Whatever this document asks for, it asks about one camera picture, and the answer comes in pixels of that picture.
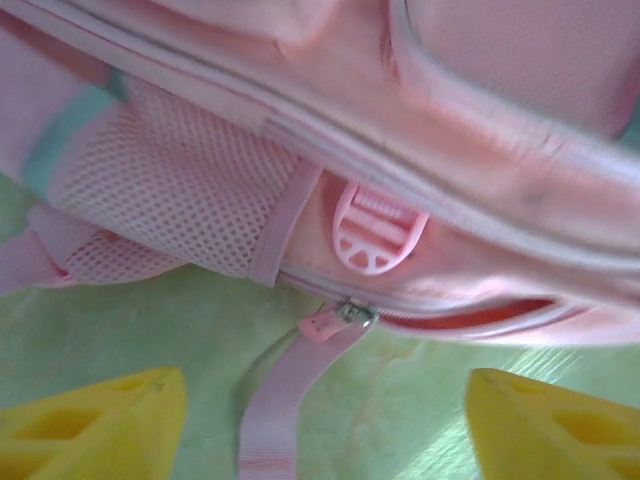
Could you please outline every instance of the mesh pocket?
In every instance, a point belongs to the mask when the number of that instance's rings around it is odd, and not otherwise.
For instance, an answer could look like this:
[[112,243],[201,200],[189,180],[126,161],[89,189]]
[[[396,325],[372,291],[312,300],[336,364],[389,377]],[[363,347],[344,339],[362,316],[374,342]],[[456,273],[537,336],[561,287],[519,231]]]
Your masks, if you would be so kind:
[[52,201],[171,257],[246,276],[299,158],[146,83],[129,93],[74,149]]
[[80,247],[65,264],[85,285],[109,285],[155,277],[185,262],[102,231]]

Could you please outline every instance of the plastic buckle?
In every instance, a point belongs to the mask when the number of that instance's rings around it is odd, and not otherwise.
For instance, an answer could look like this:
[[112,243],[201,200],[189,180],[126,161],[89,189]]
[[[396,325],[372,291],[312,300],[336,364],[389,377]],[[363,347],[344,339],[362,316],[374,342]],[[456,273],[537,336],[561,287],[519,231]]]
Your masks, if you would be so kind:
[[333,248],[350,270],[380,275],[413,251],[429,215],[348,184],[333,219]]

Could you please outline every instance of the shoulder strap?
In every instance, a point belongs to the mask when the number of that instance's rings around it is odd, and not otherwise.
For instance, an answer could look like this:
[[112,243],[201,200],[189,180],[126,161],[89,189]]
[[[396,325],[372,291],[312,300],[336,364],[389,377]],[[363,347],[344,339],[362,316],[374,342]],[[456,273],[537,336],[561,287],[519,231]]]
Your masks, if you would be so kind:
[[300,404],[315,381],[367,332],[349,327],[322,343],[298,335],[254,394],[240,426],[239,480],[295,480]]

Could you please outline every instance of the pink mesh pocket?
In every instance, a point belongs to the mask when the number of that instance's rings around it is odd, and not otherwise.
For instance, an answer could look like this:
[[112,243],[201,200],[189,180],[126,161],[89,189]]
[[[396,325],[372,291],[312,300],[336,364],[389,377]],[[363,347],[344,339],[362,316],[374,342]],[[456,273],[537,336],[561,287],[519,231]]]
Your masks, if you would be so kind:
[[67,260],[66,271],[85,285],[133,282],[161,275],[185,262],[102,230]]
[[608,136],[626,126],[639,93],[636,0],[391,3],[403,4],[422,61]]
[[301,160],[138,80],[129,99],[71,147],[50,201],[170,257],[246,276]]

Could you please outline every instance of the backpack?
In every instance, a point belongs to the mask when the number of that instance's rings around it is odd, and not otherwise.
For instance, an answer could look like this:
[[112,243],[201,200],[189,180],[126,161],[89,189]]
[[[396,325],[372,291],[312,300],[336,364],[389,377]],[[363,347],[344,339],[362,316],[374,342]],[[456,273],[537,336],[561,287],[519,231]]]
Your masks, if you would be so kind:
[[632,0],[0,7],[0,171],[42,200],[2,293],[192,263],[327,300],[244,412],[241,479],[295,478],[302,398],[371,328],[640,340]]

